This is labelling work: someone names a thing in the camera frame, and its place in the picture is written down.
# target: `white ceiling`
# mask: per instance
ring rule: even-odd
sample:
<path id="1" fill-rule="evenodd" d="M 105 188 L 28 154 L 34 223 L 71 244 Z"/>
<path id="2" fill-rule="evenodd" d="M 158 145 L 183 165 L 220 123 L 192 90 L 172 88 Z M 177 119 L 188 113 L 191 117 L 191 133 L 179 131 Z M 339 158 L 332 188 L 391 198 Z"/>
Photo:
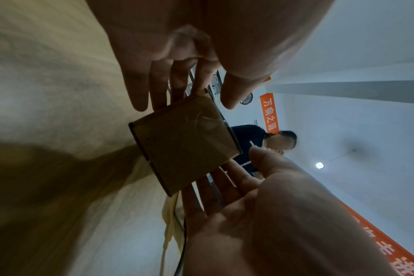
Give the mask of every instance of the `white ceiling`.
<path id="1" fill-rule="evenodd" d="M 291 94 L 275 102 L 298 135 L 291 160 L 414 239 L 414 104 Z"/>

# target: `hand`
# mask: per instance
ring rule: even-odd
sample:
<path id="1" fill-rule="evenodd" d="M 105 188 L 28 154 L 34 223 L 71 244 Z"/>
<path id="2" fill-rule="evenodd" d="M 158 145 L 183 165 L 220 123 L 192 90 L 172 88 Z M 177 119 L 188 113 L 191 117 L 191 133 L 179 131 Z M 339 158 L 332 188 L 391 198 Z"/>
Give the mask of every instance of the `hand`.
<path id="1" fill-rule="evenodd" d="M 134 108 L 197 91 L 222 64 L 221 101 L 233 108 L 308 38 L 334 0 L 86 0 L 106 31 Z"/>
<path id="2" fill-rule="evenodd" d="M 206 177 L 182 191 L 187 224 L 183 274 L 375 275 L 396 272 L 383 254 L 310 175 L 282 155 L 253 147 L 250 159 L 266 180 L 236 162 L 211 173 L 225 202 Z"/>

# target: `finger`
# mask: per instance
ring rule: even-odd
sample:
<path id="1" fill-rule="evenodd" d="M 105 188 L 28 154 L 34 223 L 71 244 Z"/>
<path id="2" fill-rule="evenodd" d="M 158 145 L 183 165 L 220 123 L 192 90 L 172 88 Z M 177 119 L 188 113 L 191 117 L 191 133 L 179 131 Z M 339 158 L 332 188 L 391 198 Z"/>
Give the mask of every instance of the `finger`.
<path id="1" fill-rule="evenodd" d="M 197 187 L 207 216 L 219 213 L 222 210 L 222 206 L 219 204 L 212 187 L 210 187 L 207 176 L 203 176 L 197 180 Z"/>
<path id="2" fill-rule="evenodd" d="M 176 60 L 171 67 L 169 81 L 171 84 L 171 103 L 174 103 L 184 97 L 189 80 L 190 69 L 197 62 L 196 58 L 185 60 Z"/>
<path id="3" fill-rule="evenodd" d="M 224 84 L 221 88 L 221 102 L 224 107 L 233 109 L 254 89 L 263 83 L 267 77 L 248 80 L 227 73 L 224 78 Z"/>
<path id="4" fill-rule="evenodd" d="M 192 91 L 203 90 L 212 81 L 213 74 L 221 66 L 217 60 L 206 60 L 199 58 L 197 70 L 195 71 L 195 80 L 193 82 Z"/>
<path id="5" fill-rule="evenodd" d="M 153 61 L 149 72 L 149 93 L 154 111 L 167 106 L 166 92 L 172 60 Z"/>
<path id="6" fill-rule="evenodd" d="M 110 45 L 121 66 L 122 77 L 130 97 L 131 104 L 137 111 L 148 108 L 149 71 L 151 60 L 139 55 L 129 55 L 109 37 Z"/>
<path id="7" fill-rule="evenodd" d="M 201 206 L 192 184 L 181 190 L 184 216 L 186 217 L 187 234 L 191 235 L 197 226 L 207 217 Z"/>
<path id="8" fill-rule="evenodd" d="M 264 150 L 258 146 L 252 146 L 249 150 L 249 160 L 266 178 L 284 169 L 297 169 L 292 162 L 278 152 Z"/>
<path id="9" fill-rule="evenodd" d="M 260 186 L 261 180 L 251 176 L 234 160 L 230 160 L 225 163 L 223 168 L 227 171 L 227 174 L 233 181 L 234 185 L 236 185 L 239 191 L 244 195 Z"/>
<path id="10" fill-rule="evenodd" d="M 212 176 L 217 189 L 221 193 L 225 205 L 231 204 L 242 198 L 242 194 L 223 169 L 217 168 L 212 171 L 210 175 Z"/>

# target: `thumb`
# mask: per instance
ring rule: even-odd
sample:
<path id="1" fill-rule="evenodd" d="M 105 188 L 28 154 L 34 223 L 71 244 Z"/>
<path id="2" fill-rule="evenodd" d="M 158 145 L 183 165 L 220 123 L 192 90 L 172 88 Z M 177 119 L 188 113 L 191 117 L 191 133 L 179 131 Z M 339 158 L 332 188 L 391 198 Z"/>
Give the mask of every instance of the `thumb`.
<path id="1" fill-rule="evenodd" d="M 233 109 L 239 102 L 245 99 L 254 89 L 266 80 L 266 76 L 249 80 L 237 77 L 227 72 L 224 78 L 224 84 L 221 88 L 221 102 L 224 107 Z"/>
<path id="2" fill-rule="evenodd" d="M 249 150 L 249 160 L 265 178 L 286 168 L 294 168 L 293 163 L 288 162 L 283 155 L 275 151 L 259 148 L 258 146 L 252 146 Z"/>

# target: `cardboard box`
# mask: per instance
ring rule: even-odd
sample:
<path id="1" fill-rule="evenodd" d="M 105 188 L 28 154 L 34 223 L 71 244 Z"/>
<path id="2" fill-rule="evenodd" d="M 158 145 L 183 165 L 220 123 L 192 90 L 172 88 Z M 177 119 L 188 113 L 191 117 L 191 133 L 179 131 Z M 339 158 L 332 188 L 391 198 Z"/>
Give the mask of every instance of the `cardboard box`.
<path id="1" fill-rule="evenodd" d="M 208 93 L 187 97 L 129 127 L 168 196 L 242 153 Z"/>

